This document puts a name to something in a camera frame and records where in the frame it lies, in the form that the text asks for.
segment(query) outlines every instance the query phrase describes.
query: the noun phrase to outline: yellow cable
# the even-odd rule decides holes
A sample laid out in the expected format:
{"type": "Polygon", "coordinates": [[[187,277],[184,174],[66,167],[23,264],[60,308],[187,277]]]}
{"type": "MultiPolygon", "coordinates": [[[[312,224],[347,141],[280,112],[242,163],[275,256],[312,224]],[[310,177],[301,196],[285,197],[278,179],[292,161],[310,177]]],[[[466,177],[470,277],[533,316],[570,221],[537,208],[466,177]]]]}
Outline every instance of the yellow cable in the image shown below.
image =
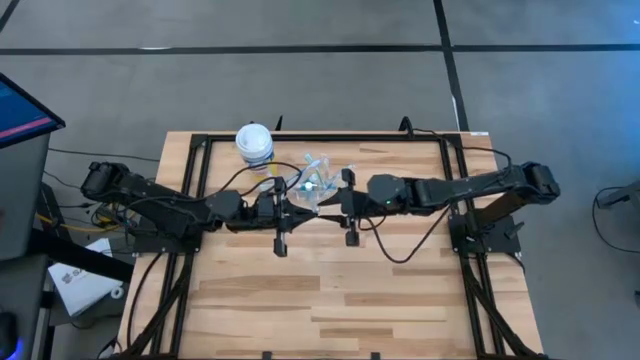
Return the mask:
{"type": "MultiPolygon", "coordinates": [[[[53,224],[53,220],[49,219],[46,216],[42,216],[40,214],[36,214],[36,217],[38,219],[40,219],[41,221],[44,221],[44,222],[46,222],[48,224],[53,224]]],[[[73,226],[73,225],[67,225],[67,224],[60,224],[60,226],[62,226],[63,228],[69,229],[69,230],[81,231],[81,232],[94,232],[94,233],[109,232],[109,231],[113,231],[113,230],[116,230],[116,229],[120,228],[120,225],[114,225],[114,226],[110,226],[110,227],[104,228],[104,229],[85,228],[85,227],[73,226]]]]}

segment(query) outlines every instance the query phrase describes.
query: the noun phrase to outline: black floor line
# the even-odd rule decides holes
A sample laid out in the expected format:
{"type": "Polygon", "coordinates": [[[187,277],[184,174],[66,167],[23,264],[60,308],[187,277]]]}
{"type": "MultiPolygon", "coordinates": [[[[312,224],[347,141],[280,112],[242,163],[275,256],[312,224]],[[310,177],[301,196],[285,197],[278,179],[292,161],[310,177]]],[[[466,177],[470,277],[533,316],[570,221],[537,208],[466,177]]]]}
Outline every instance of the black floor line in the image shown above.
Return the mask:
{"type": "Polygon", "coordinates": [[[210,46],[163,48],[13,48],[0,55],[215,55],[215,54],[305,54],[305,53],[416,53],[439,52],[440,45],[282,45],[210,46]]]}
{"type": "Polygon", "coordinates": [[[442,0],[433,0],[433,7],[436,11],[438,20],[438,29],[440,31],[440,41],[442,43],[442,52],[444,54],[444,63],[447,67],[447,78],[449,79],[449,88],[453,97],[453,107],[458,122],[459,131],[469,131],[469,121],[467,119],[467,111],[464,108],[462,100],[462,90],[460,89],[460,79],[458,78],[458,70],[456,68],[456,60],[453,56],[451,38],[449,37],[449,28],[447,27],[447,18],[444,14],[442,0]]]}
{"type": "Polygon", "coordinates": [[[453,52],[640,51],[640,44],[454,45],[453,52]]]}
{"type": "Polygon", "coordinates": [[[16,6],[18,6],[19,2],[20,0],[11,0],[9,6],[7,6],[7,8],[5,9],[4,14],[2,14],[2,17],[0,17],[0,32],[2,32],[4,27],[9,22],[9,19],[11,18],[11,15],[13,15],[13,11],[16,9],[16,6]]]}

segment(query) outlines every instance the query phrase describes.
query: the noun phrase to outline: desk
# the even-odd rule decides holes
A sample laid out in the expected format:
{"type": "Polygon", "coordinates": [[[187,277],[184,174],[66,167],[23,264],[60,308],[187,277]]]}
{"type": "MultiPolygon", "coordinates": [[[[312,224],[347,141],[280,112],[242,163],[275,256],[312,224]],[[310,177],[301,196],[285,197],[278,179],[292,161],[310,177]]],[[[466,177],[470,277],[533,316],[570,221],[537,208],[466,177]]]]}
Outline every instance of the desk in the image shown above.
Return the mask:
{"type": "MultiPolygon", "coordinates": [[[[158,183],[180,191],[191,135],[167,135],[158,183]]],[[[461,138],[465,146],[491,147],[488,136],[462,133],[461,138]]],[[[358,190],[366,190],[373,174],[443,177],[444,171],[436,143],[275,143],[279,161],[303,166],[306,152],[327,154],[336,171],[354,164],[358,190]]],[[[453,151],[449,154],[456,164],[453,151]]],[[[201,158],[197,153],[196,163],[201,158]]],[[[467,150],[465,158],[470,175],[496,169],[491,153],[467,150]]],[[[214,143],[205,194],[219,189],[243,166],[234,143],[214,143]]],[[[453,172],[457,177],[455,165],[453,172]]],[[[249,175],[240,176],[231,188],[244,191],[254,183],[249,175]]],[[[479,199],[476,205],[483,207],[493,199],[479,199]]],[[[404,257],[436,218],[437,214],[389,218],[379,228],[382,241],[392,256],[404,257]]],[[[386,260],[370,232],[360,233],[360,247],[345,247],[344,230],[323,220],[305,223],[288,235],[287,258],[272,253],[273,237],[271,231],[233,234],[226,229],[205,234],[195,257],[180,358],[259,358],[262,351],[272,351],[274,358],[368,358],[371,352],[380,352],[383,358],[475,358],[460,263],[444,222],[405,265],[386,260]]],[[[132,288],[152,258],[149,254],[137,259],[132,288]]],[[[166,259],[163,255],[141,290],[132,338],[158,306],[166,259]]],[[[525,344],[541,352],[522,269],[501,254],[489,256],[489,269],[498,309],[525,344]]],[[[123,346],[127,318],[119,332],[123,346]]],[[[482,311],[481,318],[491,350],[482,311]]],[[[169,349],[173,319],[170,313],[163,352],[169,349]]]]}

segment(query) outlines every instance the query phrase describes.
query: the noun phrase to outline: black cable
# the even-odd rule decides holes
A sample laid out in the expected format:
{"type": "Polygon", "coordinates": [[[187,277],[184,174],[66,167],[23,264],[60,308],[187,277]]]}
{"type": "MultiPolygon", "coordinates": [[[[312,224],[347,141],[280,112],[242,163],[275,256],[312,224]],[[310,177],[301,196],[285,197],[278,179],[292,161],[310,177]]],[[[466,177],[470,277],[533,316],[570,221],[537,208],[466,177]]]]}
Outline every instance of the black cable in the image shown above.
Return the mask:
{"type": "MultiPolygon", "coordinates": [[[[38,202],[38,204],[45,205],[45,206],[48,205],[48,204],[43,203],[43,202],[38,202]]],[[[78,204],[78,205],[58,205],[58,208],[60,208],[60,209],[73,209],[73,208],[88,209],[88,208],[92,207],[93,205],[97,205],[97,204],[98,203],[85,202],[85,203],[78,204]]]]}
{"type": "Polygon", "coordinates": [[[258,181],[255,185],[253,185],[253,187],[251,189],[249,189],[249,190],[243,192],[242,194],[240,194],[240,196],[247,196],[247,195],[251,194],[252,192],[254,192],[255,189],[258,188],[258,186],[266,183],[267,181],[275,181],[276,179],[277,179],[276,176],[269,176],[268,178],[262,179],[262,180],[258,181]]]}
{"type": "Polygon", "coordinates": [[[105,315],[105,316],[100,316],[97,318],[92,319],[93,321],[87,325],[87,326],[82,326],[82,325],[77,325],[76,323],[72,321],[70,321],[69,323],[71,324],[71,326],[73,326],[74,328],[78,329],[78,330],[89,330],[91,328],[93,328],[98,322],[100,322],[100,320],[104,320],[104,319],[117,319],[120,318],[121,315],[118,314],[113,314],[113,315],[105,315]]]}
{"type": "Polygon", "coordinates": [[[402,260],[397,260],[394,259],[393,257],[391,257],[391,255],[389,255],[389,253],[387,252],[387,249],[384,248],[384,245],[382,244],[382,240],[380,240],[380,234],[378,234],[378,229],[377,226],[375,226],[373,224],[373,221],[371,221],[370,218],[365,217],[364,219],[367,220],[369,222],[369,224],[371,225],[371,230],[373,230],[373,233],[376,236],[376,241],[378,242],[378,245],[380,245],[380,250],[382,250],[382,253],[384,254],[384,256],[389,259],[389,261],[391,261],[392,263],[395,264],[405,264],[407,263],[409,260],[411,260],[411,258],[413,257],[413,255],[415,255],[418,250],[420,250],[420,248],[422,247],[422,245],[424,244],[424,242],[427,240],[427,238],[429,238],[429,235],[431,235],[431,233],[433,232],[433,230],[435,230],[436,226],[438,226],[438,224],[440,223],[440,221],[442,221],[442,219],[444,218],[444,216],[447,214],[447,212],[449,211],[449,209],[451,209],[451,205],[447,205],[447,207],[442,211],[442,214],[440,214],[440,216],[438,217],[438,219],[436,220],[435,223],[433,223],[433,225],[431,225],[431,227],[429,228],[429,230],[427,231],[426,234],[424,234],[424,236],[422,237],[422,240],[420,240],[420,242],[418,242],[418,244],[413,248],[413,250],[411,250],[411,253],[409,253],[409,255],[402,259],[402,260]]]}
{"type": "Polygon", "coordinates": [[[298,181],[300,181],[300,177],[302,177],[302,170],[300,170],[300,168],[295,166],[295,165],[292,165],[292,164],[289,164],[289,163],[285,163],[285,162],[281,162],[281,161],[269,161],[267,163],[263,163],[263,164],[259,164],[259,165],[253,165],[253,166],[247,166],[247,167],[244,167],[244,168],[238,170],[235,174],[233,174],[233,176],[231,176],[231,178],[227,181],[227,183],[222,185],[220,190],[218,190],[216,192],[221,192],[221,191],[226,190],[226,188],[229,187],[229,185],[231,185],[233,180],[235,180],[238,177],[238,175],[242,174],[243,172],[245,172],[247,170],[263,167],[263,166],[266,166],[266,165],[282,165],[282,166],[286,166],[288,168],[291,168],[291,169],[295,170],[298,173],[298,179],[296,180],[296,182],[293,185],[288,187],[287,190],[289,190],[289,189],[291,189],[291,187],[295,186],[295,184],[298,183],[298,181]]]}
{"type": "Polygon", "coordinates": [[[147,266],[147,269],[142,274],[142,278],[140,278],[140,283],[138,283],[136,292],[133,294],[133,300],[131,301],[131,309],[129,309],[129,323],[127,324],[127,347],[131,347],[131,326],[133,324],[133,312],[136,309],[136,303],[138,302],[140,289],[142,289],[142,285],[144,284],[145,280],[147,280],[147,276],[149,276],[149,272],[151,271],[151,268],[153,268],[153,265],[155,265],[158,259],[160,259],[160,256],[162,256],[162,253],[158,253],[158,255],[156,255],[156,257],[154,257],[153,260],[151,260],[151,262],[149,263],[149,266],[147,266]]]}
{"type": "Polygon", "coordinates": [[[508,257],[512,258],[513,261],[517,262],[518,265],[520,265],[520,267],[522,268],[522,273],[526,274],[527,273],[527,269],[524,267],[524,263],[522,262],[522,260],[520,260],[520,258],[514,254],[514,253],[506,253],[508,257]]]}
{"type": "MultiPolygon", "coordinates": [[[[361,218],[360,218],[360,219],[358,219],[358,229],[359,229],[360,231],[370,231],[370,230],[373,230],[373,227],[363,228],[363,227],[361,226],[361,224],[360,224],[360,221],[361,221],[361,220],[362,220],[361,218]]],[[[375,225],[375,227],[377,228],[377,227],[379,227],[380,225],[382,225],[382,223],[383,223],[385,220],[387,220],[387,215],[385,215],[385,216],[382,218],[382,220],[380,220],[380,222],[379,222],[378,224],[376,224],[376,225],[375,225]]]]}
{"type": "MultiPolygon", "coordinates": [[[[206,198],[195,198],[195,199],[189,198],[189,199],[185,199],[185,198],[179,198],[179,197],[176,197],[176,196],[150,196],[150,197],[146,197],[146,198],[135,200],[132,203],[130,203],[128,205],[125,205],[124,206],[124,210],[122,210],[122,212],[124,214],[124,218],[125,218],[125,222],[124,222],[125,232],[126,232],[127,226],[129,225],[129,219],[126,217],[126,214],[127,214],[127,211],[129,211],[129,208],[131,208],[134,205],[138,205],[140,203],[146,202],[146,201],[154,201],[154,202],[158,203],[161,206],[170,207],[170,205],[164,204],[164,203],[160,202],[159,200],[170,200],[170,201],[174,201],[174,202],[191,202],[191,203],[193,203],[193,202],[205,201],[206,198]]],[[[174,207],[171,207],[171,209],[173,211],[179,212],[181,214],[191,216],[191,218],[196,223],[198,223],[199,219],[193,212],[191,212],[189,210],[174,208],[174,207]]]]}
{"type": "Polygon", "coordinates": [[[134,155],[91,153],[91,152],[86,152],[86,151],[72,151],[72,150],[62,150],[62,149],[55,149],[55,148],[49,148],[49,151],[59,152],[59,153],[64,153],[64,154],[73,154],[73,155],[117,157],[117,158],[125,158],[125,159],[135,159],[135,160],[142,160],[142,161],[150,161],[150,162],[160,162],[160,160],[158,160],[158,159],[151,159],[151,158],[145,158],[145,157],[134,156],[134,155]]]}
{"type": "Polygon", "coordinates": [[[600,194],[602,194],[605,191],[617,190],[617,189],[622,189],[622,186],[611,186],[611,187],[604,188],[598,191],[596,196],[593,197],[593,204],[591,205],[591,219],[593,220],[593,227],[596,229],[596,233],[598,234],[598,237],[600,238],[600,240],[602,240],[602,242],[607,244],[607,246],[609,246],[610,248],[616,249],[618,251],[626,252],[626,253],[640,254],[640,250],[623,249],[621,247],[617,247],[611,244],[604,238],[604,236],[602,236],[602,233],[600,232],[600,228],[598,227],[598,222],[596,221],[596,205],[598,203],[598,196],[600,196],[600,194]]]}
{"type": "Polygon", "coordinates": [[[66,186],[66,187],[70,187],[70,188],[72,188],[72,189],[80,190],[80,186],[72,185],[72,184],[67,184],[66,182],[64,182],[64,181],[60,180],[60,178],[59,178],[59,177],[57,177],[57,176],[55,176],[55,175],[53,175],[53,174],[51,174],[51,173],[47,172],[47,170],[42,170],[42,172],[44,172],[46,175],[51,176],[51,177],[52,177],[52,178],[54,178],[57,182],[59,182],[60,184],[62,184],[62,185],[64,185],[64,186],[66,186]]]}
{"type": "Polygon", "coordinates": [[[71,216],[63,215],[63,216],[62,216],[62,219],[63,219],[63,220],[65,220],[65,221],[66,221],[66,220],[71,220],[71,221],[77,221],[77,222],[79,222],[79,223],[83,223],[83,224],[87,224],[87,225],[95,226],[93,223],[91,223],[91,222],[89,222],[89,221],[82,220],[82,219],[78,219],[78,218],[74,218],[74,217],[71,217],[71,216]]]}
{"type": "Polygon", "coordinates": [[[428,129],[417,129],[414,128],[414,131],[422,131],[422,132],[426,132],[426,133],[430,133],[433,136],[435,136],[436,138],[442,140],[442,141],[446,141],[449,145],[453,146],[453,148],[458,149],[458,150],[480,150],[480,151],[487,151],[487,152],[492,152],[494,154],[498,154],[500,156],[503,156],[505,159],[507,159],[507,166],[506,169],[507,171],[504,173],[504,175],[496,180],[491,180],[489,183],[487,183],[487,185],[482,187],[482,190],[484,190],[485,188],[493,185],[493,183],[501,181],[503,179],[505,179],[507,176],[509,176],[511,174],[511,166],[513,165],[513,161],[511,160],[511,156],[509,156],[509,154],[500,151],[500,150],[496,150],[496,149],[489,149],[489,148],[482,148],[482,147],[477,147],[477,146],[457,146],[456,144],[452,143],[451,141],[449,141],[446,137],[436,133],[433,130],[428,130],[428,129]]]}

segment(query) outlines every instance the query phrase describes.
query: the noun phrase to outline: clear plastic bag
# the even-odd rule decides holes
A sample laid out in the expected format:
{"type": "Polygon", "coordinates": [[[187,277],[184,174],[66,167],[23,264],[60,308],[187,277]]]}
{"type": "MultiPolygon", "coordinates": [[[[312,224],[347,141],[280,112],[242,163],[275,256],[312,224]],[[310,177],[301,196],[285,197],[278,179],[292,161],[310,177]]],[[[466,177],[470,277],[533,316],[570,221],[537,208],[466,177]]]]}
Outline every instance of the clear plastic bag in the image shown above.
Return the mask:
{"type": "MultiPolygon", "coordinates": [[[[329,158],[326,155],[321,154],[319,158],[314,159],[307,153],[304,158],[308,165],[302,170],[300,181],[290,192],[300,205],[308,206],[311,210],[318,212],[318,203],[335,194],[339,187],[344,186],[344,182],[340,171],[331,174],[329,158]]],[[[295,180],[296,176],[287,180],[287,184],[291,185],[295,180]]]]}

